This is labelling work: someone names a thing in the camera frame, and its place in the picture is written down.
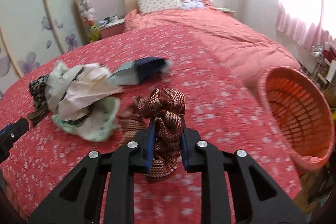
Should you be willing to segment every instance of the sheer curtain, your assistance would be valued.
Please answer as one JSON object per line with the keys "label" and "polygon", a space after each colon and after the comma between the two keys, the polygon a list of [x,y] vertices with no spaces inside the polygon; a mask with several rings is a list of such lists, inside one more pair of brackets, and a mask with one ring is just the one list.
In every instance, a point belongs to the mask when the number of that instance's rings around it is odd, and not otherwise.
{"label": "sheer curtain", "polygon": [[279,0],[277,30],[304,48],[336,35],[336,0]]}

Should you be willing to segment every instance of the pink comforter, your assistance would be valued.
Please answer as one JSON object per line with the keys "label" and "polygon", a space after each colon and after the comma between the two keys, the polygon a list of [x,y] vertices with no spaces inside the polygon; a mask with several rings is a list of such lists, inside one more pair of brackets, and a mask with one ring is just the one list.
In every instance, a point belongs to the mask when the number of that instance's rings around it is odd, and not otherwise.
{"label": "pink comforter", "polygon": [[206,9],[166,10],[145,16],[134,10],[125,17],[125,31],[172,23],[187,27],[201,38],[247,87],[254,87],[270,67],[299,68],[285,47],[210,5]]}

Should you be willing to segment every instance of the white nightstand top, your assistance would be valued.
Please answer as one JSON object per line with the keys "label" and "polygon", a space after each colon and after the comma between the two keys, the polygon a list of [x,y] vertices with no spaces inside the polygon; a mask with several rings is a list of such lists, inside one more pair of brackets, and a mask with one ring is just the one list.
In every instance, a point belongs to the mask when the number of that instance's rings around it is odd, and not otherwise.
{"label": "white nightstand top", "polygon": [[230,10],[228,8],[224,8],[224,7],[215,7],[217,10],[224,12],[224,13],[234,13],[235,11]]}
{"label": "white nightstand top", "polygon": [[115,22],[111,22],[109,24],[106,24],[106,25],[102,25],[99,27],[99,30],[105,30],[107,28],[110,28],[110,27],[113,27],[113,26],[118,26],[118,25],[121,25],[125,22],[125,19],[124,18],[121,18],[121,19],[118,19],[117,21]]}

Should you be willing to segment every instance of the orange laundry basket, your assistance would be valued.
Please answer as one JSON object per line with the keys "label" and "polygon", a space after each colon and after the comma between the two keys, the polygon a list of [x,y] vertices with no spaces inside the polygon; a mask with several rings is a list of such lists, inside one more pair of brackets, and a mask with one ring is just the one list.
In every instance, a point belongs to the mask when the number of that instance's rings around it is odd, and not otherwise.
{"label": "orange laundry basket", "polygon": [[334,123],[319,89],[289,67],[268,70],[258,82],[262,107],[271,113],[293,148],[299,174],[321,168],[334,148]]}

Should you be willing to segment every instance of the pile of clothes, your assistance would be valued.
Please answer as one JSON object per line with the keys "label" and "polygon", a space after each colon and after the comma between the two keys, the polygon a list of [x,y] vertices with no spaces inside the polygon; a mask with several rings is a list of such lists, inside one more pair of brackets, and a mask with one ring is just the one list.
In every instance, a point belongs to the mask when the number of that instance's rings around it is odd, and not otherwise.
{"label": "pile of clothes", "polygon": [[167,73],[171,62],[147,57],[120,66],[114,73],[99,63],[68,68],[57,61],[53,71],[29,84],[35,111],[28,119],[36,126],[50,111],[53,122],[66,133],[102,142],[118,128],[116,115],[122,85],[139,85],[157,73]]}

